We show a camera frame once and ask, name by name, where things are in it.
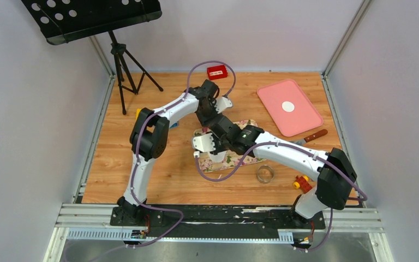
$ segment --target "gray floor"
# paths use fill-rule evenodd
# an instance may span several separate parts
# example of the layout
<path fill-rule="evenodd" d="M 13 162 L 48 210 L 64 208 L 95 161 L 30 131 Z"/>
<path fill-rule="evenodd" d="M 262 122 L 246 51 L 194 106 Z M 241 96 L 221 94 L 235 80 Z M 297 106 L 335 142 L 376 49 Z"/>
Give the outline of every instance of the gray floor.
<path fill-rule="evenodd" d="M 316 244 L 323 234 L 314 234 Z M 86 262 L 124 245 L 121 241 L 69 240 L 67 261 Z M 157 242 L 138 249 L 120 249 L 96 260 L 102 261 L 376 261 L 368 234 L 332 233 L 317 251 L 293 251 L 290 245 Z"/>

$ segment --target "metal ring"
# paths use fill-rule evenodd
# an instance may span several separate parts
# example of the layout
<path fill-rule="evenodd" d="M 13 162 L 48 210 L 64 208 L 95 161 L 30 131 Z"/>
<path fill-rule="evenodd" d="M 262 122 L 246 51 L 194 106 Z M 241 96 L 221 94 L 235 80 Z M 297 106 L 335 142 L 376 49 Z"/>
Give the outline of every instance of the metal ring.
<path fill-rule="evenodd" d="M 270 178 L 270 179 L 265 180 L 265 179 L 262 179 L 262 178 L 259 176 L 259 174 L 260 174 L 260 170 L 262 170 L 262 169 L 266 169 L 266 170 L 268 170 L 268 171 L 269 171 L 269 173 L 271 173 L 271 178 Z M 274 170 L 272 169 L 272 167 L 270 167 L 270 166 L 268 166 L 268 165 L 262 165 L 262 166 L 260 166 L 260 167 L 258 168 L 258 170 L 256 171 L 256 178 L 257 178 L 257 180 L 258 180 L 260 183 L 263 183 L 263 184 L 267 184 L 267 183 L 271 182 L 271 181 L 274 179 L 274 175 L 275 175 Z"/>

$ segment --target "floral placemat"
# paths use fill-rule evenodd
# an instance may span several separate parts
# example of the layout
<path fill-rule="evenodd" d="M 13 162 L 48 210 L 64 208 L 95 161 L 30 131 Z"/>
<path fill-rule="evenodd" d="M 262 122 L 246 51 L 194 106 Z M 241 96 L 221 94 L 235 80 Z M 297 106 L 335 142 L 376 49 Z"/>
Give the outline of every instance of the floral placemat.
<path fill-rule="evenodd" d="M 243 120 L 239 122 L 234 122 L 234 124 L 237 124 L 240 128 L 246 127 L 248 124 L 251 124 L 252 126 L 257 127 L 258 124 L 254 120 Z M 204 135 L 206 133 L 210 132 L 210 130 L 206 127 L 197 129 L 194 131 L 194 136 L 196 135 Z M 198 162 L 200 163 L 200 168 L 203 170 L 203 172 L 213 172 L 213 171 L 219 171 L 229 168 L 234 168 L 239 162 L 242 156 L 238 155 L 234 151 L 228 150 L 225 154 L 224 160 L 222 162 L 213 162 L 210 159 L 210 156 L 207 152 L 201 153 L 200 158 L 198 159 Z M 242 165 L 249 165 L 254 164 L 258 162 L 265 161 L 263 158 L 253 158 L 251 156 L 245 157 L 243 160 Z"/>

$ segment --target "aluminum frame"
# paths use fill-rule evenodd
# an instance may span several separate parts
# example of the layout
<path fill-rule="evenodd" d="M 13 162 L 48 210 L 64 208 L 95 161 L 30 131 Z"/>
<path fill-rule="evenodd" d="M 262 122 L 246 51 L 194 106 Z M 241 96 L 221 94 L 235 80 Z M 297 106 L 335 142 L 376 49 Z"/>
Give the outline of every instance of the aluminum frame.
<path fill-rule="evenodd" d="M 363 0 L 356 15 L 352 19 L 348 29 L 343 35 L 336 51 L 332 55 L 326 69 L 322 72 L 322 83 L 325 93 L 327 95 L 328 103 L 332 112 L 333 120 L 337 126 L 337 132 L 344 152 L 349 156 L 347 149 L 347 138 L 342 130 L 342 121 L 334 106 L 333 93 L 330 90 L 330 83 L 328 75 L 332 71 L 336 61 L 346 47 L 349 39 L 352 37 L 356 27 L 366 14 L 372 0 Z M 109 65 L 105 53 L 101 49 L 96 37 L 89 38 L 99 60 L 101 61 L 104 69 L 110 77 L 110 83 L 106 90 L 105 99 L 98 118 L 98 123 L 95 128 L 94 136 L 91 146 L 88 151 L 88 156 L 85 166 L 81 175 L 80 186 L 74 194 L 82 196 L 86 186 L 87 176 L 91 167 L 95 148 L 99 138 L 101 126 L 105 117 L 105 112 L 110 100 L 111 91 L 114 84 L 115 73 Z M 144 230 L 145 227 L 114 227 L 110 226 L 110 216 L 112 209 L 116 205 L 103 205 L 103 204 L 63 204 L 59 212 L 57 222 L 55 224 L 50 243 L 44 257 L 44 261 L 53 262 L 59 261 L 63 250 L 65 241 L 67 239 L 102 239 L 102 240 L 124 240 L 124 233 L 132 230 Z M 246 210 L 247 212 L 257 212 L 259 209 L 278 209 L 279 207 L 258 207 L 254 210 Z M 330 211 L 324 211 L 325 224 L 328 226 L 330 218 Z M 177 237 L 164 237 L 161 241 L 170 242 L 227 242 L 227 243 L 284 243 L 290 234 L 306 233 L 307 229 L 279 229 L 278 239 L 190 239 L 190 238 L 177 238 Z M 333 233 L 368 233 L 372 242 L 373 252 L 377 261 L 393 262 L 393 256 L 389 248 L 383 224 L 378 215 L 377 209 L 368 208 L 348 208 L 342 211 L 334 211 Z"/>

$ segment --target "knife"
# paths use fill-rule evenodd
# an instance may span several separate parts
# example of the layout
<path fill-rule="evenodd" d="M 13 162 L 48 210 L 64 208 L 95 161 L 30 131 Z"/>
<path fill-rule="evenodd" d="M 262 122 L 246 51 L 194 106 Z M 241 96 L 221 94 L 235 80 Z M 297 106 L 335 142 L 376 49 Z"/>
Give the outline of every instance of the knife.
<path fill-rule="evenodd" d="M 317 138 L 320 138 L 320 137 L 322 137 L 326 134 L 328 134 L 327 129 L 322 129 L 322 130 L 320 130 L 320 131 L 318 131 L 318 132 L 316 132 L 316 133 L 314 133 L 310 136 L 306 136 L 303 139 L 290 141 L 290 142 L 293 143 L 293 144 L 296 144 L 298 146 L 302 146 L 302 145 L 306 144 L 307 142 L 312 141 L 312 140 L 317 139 Z"/>

